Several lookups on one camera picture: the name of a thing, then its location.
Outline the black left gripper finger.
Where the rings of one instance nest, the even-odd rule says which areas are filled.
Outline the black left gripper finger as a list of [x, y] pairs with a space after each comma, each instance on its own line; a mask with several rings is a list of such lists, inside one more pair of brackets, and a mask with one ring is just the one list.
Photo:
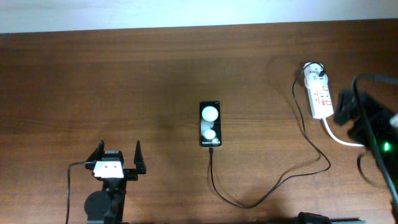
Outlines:
[[99, 161], [102, 159], [104, 154], [104, 141], [101, 140], [99, 144], [97, 145], [96, 149], [93, 151], [93, 153], [87, 158], [87, 162], [94, 162], [94, 161]]
[[146, 165], [142, 156], [140, 141], [136, 143], [136, 149], [134, 153], [134, 164], [136, 165], [137, 174], [146, 174]]

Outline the black smartphone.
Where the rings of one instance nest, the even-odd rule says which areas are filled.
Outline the black smartphone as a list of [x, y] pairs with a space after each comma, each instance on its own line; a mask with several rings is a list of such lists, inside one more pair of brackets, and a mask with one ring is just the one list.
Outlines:
[[221, 109], [219, 101], [200, 102], [200, 146], [221, 147]]

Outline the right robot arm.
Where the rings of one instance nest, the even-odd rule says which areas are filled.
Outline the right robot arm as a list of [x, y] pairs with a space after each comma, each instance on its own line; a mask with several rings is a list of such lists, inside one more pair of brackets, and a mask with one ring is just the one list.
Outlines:
[[[365, 92], [360, 93], [360, 100], [371, 124], [384, 165], [394, 187], [397, 187], [397, 127], [391, 124], [391, 119], [396, 112]], [[340, 91], [333, 121], [339, 126], [348, 121], [354, 121], [354, 125], [348, 130], [347, 135], [352, 140], [369, 147], [366, 130], [361, 122], [359, 106], [352, 90]]]

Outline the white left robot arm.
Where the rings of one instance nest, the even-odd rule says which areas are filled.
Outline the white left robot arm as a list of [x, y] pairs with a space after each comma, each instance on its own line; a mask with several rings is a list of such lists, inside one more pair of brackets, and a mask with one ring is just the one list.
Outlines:
[[146, 174], [146, 165], [138, 141], [134, 152], [133, 169], [123, 167], [121, 151], [106, 151], [101, 141], [86, 160], [85, 168], [102, 182], [102, 189], [90, 194], [84, 205], [88, 223], [122, 223], [126, 186]]

